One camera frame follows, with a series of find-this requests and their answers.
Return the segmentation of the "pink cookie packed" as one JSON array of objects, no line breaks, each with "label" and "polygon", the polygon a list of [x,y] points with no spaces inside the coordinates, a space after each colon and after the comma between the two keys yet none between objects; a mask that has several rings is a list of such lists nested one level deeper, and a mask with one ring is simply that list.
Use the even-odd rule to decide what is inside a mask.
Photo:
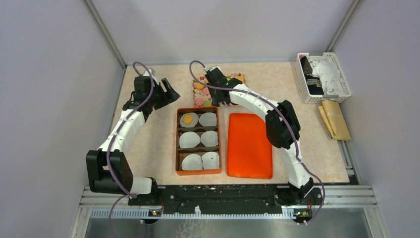
[{"label": "pink cookie packed", "polygon": [[206,97],[210,97],[210,91],[209,91],[209,88],[205,87],[205,88],[202,90],[202,94],[203,94],[204,96],[206,96]]}]

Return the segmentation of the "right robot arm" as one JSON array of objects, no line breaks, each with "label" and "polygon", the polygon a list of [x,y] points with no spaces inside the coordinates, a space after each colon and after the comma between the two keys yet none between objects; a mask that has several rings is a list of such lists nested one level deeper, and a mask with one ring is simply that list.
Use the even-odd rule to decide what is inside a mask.
[{"label": "right robot arm", "polygon": [[304,204],[310,199],[314,181],[301,159],[301,127],[292,104],[287,100],[277,102],[262,96],[239,79],[228,79],[219,66],[205,67],[204,72],[210,95],[216,104],[240,105],[264,121],[269,142],[283,153],[291,188],[290,197],[294,203]]}]

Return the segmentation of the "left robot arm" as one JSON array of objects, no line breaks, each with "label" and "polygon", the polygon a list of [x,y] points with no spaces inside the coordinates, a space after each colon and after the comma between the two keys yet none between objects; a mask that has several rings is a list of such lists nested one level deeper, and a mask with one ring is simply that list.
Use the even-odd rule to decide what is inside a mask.
[{"label": "left robot arm", "polygon": [[135,77],[134,91],[123,105],[114,129],[97,150],[87,153],[88,180],[92,192],[123,194],[131,198],[140,195],[147,205],[158,201],[159,192],[153,188],[153,178],[135,177],[125,155],[150,114],[180,97],[166,78],[157,80],[155,74],[152,68],[148,68]]}]

